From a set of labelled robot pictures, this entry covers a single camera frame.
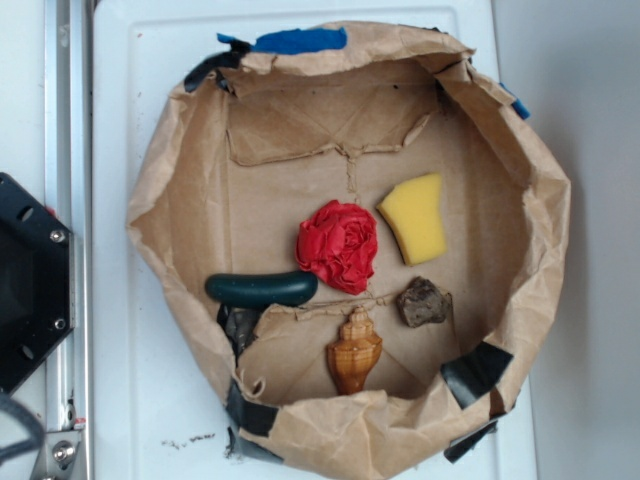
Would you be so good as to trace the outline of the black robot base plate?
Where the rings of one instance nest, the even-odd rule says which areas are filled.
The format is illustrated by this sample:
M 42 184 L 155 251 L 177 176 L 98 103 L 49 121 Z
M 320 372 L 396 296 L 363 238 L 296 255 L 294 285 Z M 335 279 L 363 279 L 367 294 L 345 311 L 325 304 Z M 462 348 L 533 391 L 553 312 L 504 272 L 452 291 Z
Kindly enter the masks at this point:
M 1 391 L 13 394 L 72 329 L 71 232 L 1 174 Z

